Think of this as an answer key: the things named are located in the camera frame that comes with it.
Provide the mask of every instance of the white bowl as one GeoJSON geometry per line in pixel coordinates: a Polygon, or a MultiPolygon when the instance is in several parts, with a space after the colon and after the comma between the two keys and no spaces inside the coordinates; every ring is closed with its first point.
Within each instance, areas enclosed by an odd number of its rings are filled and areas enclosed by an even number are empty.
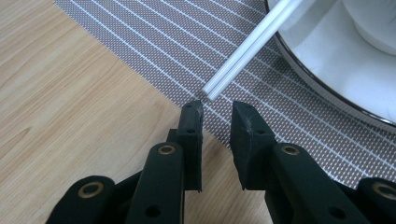
{"type": "MultiPolygon", "coordinates": [[[[268,0],[272,8],[278,0],[268,0]]],[[[396,57],[361,37],[342,0],[304,0],[275,38],[297,74],[353,116],[396,132],[396,57]]]]}
{"type": "Polygon", "coordinates": [[[396,1],[343,0],[359,34],[370,44],[396,55],[396,1]]]}

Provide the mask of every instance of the placemat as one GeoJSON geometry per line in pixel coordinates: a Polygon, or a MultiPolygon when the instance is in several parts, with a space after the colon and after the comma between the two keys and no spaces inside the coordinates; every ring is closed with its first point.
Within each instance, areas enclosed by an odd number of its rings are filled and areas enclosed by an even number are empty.
{"type": "Polygon", "coordinates": [[[396,181],[396,134],[354,119],[310,89],[274,40],[215,102],[201,88],[265,16],[258,0],[56,0],[55,4],[176,105],[201,99],[205,127],[229,146],[233,100],[254,105],[280,142],[308,150],[326,173],[356,187],[396,181]]]}

